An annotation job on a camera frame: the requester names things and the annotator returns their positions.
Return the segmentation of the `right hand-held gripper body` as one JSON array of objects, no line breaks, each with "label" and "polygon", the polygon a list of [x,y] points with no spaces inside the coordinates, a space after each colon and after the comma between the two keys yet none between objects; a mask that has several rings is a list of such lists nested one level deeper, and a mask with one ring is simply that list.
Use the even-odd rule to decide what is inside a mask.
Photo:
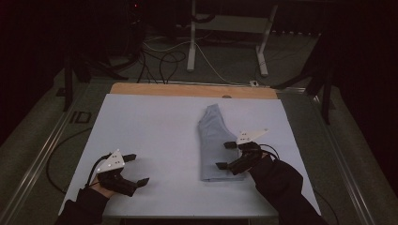
[{"label": "right hand-held gripper body", "polygon": [[229,164],[229,170],[233,175],[249,170],[262,156],[265,151],[254,140],[262,137],[268,132],[267,128],[241,131],[237,136],[237,149],[241,151],[238,159]]}]

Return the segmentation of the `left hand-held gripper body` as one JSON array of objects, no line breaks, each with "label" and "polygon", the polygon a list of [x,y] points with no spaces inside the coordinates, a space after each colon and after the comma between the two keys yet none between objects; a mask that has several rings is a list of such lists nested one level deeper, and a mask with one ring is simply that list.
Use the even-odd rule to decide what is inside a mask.
[{"label": "left hand-held gripper body", "polygon": [[136,184],[125,179],[121,172],[127,162],[124,162],[119,150],[115,150],[97,168],[99,183],[102,187],[119,194],[131,197],[136,190]]}]

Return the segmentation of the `light blue tank top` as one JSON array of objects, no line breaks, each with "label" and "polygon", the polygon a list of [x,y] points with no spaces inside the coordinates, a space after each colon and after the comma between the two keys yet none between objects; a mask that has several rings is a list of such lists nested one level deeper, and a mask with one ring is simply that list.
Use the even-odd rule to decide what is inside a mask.
[{"label": "light blue tank top", "polygon": [[201,180],[204,182],[242,181],[244,173],[233,175],[228,170],[220,170],[219,162],[232,162],[238,158],[237,149],[226,149],[225,143],[234,142],[237,137],[228,130],[218,104],[207,107],[198,123],[200,140]]}]

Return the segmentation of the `person's right hand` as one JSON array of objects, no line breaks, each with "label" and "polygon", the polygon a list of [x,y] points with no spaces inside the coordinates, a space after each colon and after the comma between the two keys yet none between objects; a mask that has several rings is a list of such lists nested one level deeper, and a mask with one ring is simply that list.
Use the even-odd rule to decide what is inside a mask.
[{"label": "person's right hand", "polygon": [[249,173],[265,173],[270,170],[273,160],[269,154],[264,154],[254,165],[248,170]]}]

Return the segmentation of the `person's left hand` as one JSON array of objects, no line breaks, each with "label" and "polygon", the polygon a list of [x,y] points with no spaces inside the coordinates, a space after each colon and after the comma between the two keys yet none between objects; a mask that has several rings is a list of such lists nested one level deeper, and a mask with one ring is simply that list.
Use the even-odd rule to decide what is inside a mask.
[{"label": "person's left hand", "polygon": [[106,197],[108,199],[112,198],[115,195],[114,191],[107,189],[105,187],[102,187],[98,181],[94,182],[89,187],[96,190],[98,193],[100,193],[101,195],[103,195],[104,197]]}]

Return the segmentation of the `white table mat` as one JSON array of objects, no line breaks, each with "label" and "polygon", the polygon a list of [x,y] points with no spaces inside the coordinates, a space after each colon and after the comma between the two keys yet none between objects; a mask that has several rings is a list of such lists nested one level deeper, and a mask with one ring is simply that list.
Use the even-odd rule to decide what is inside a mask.
[{"label": "white table mat", "polygon": [[278,99],[161,97],[109,94],[69,184],[73,200],[93,164],[120,151],[134,154],[122,175],[145,187],[108,201],[105,216],[121,218],[257,218],[276,212],[258,193],[250,176],[242,181],[204,182],[200,178],[197,125],[209,105],[219,106],[235,135],[263,129],[258,143],[276,149],[280,159],[301,175],[306,169],[283,104]]}]

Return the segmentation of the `black tripod stand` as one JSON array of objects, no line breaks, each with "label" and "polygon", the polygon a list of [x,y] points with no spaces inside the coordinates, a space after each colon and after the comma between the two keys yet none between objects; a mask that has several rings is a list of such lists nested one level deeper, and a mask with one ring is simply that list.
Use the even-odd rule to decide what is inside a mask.
[{"label": "black tripod stand", "polygon": [[318,95],[320,90],[322,90],[321,116],[327,125],[330,124],[329,108],[332,77],[334,72],[334,67],[331,64],[330,59],[335,55],[333,48],[329,46],[330,43],[332,43],[330,35],[327,35],[326,33],[321,34],[300,74],[286,82],[272,85],[273,89],[284,90],[295,83],[310,78],[311,80],[305,87],[304,93],[307,96],[315,97]]},{"label": "black tripod stand", "polygon": [[68,44],[64,54],[64,87],[61,88],[61,96],[65,98],[64,112],[66,112],[73,102],[73,74],[84,83],[91,79],[87,66],[97,69],[107,76],[120,81],[126,81],[127,78],[116,74],[101,63],[91,59],[87,55],[76,52],[72,45]]}]

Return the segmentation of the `dark equipment rack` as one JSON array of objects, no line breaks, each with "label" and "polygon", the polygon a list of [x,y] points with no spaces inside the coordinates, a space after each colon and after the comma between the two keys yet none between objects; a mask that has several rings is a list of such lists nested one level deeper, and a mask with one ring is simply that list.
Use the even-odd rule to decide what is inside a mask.
[{"label": "dark equipment rack", "polygon": [[109,9],[106,19],[108,54],[137,61],[145,37],[144,0],[113,0]]}]

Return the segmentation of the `aluminium floor rail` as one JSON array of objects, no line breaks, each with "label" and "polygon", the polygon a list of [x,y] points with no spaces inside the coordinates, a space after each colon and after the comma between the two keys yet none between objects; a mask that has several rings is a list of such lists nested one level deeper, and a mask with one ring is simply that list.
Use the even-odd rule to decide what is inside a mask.
[{"label": "aluminium floor rail", "polygon": [[302,88],[279,90],[298,148],[324,216],[335,225],[375,225],[363,193],[330,126],[321,116],[318,97]]},{"label": "aluminium floor rail", "polygon": [[51,89],[0,146],[0,225],[54,224],[64,195],[49,184],[45,168],[86,89],[78,85],[68,110]]}]

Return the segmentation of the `white metal desk frame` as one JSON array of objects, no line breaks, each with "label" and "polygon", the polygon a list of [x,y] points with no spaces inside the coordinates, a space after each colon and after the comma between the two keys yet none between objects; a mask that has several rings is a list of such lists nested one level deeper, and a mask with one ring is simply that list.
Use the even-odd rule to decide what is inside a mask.
[{"label": "white metal desk frame", "polygon": [[270,37],[271,28],[274,23],[278,5],[274,4],[266,12],[264,18],[249,16],[233,16],[216,14],[197,14],[196,0],[191,0],[191,35],[190,47],[188,52],[187,70],[194,71],[196,51],[199,49],[196,36],[197,30],[240,32],[246,34],[261,34],[262,40],[255,46],[255,55],[260,75],[267,77],[268,65],[266,62],[265,51]]}]

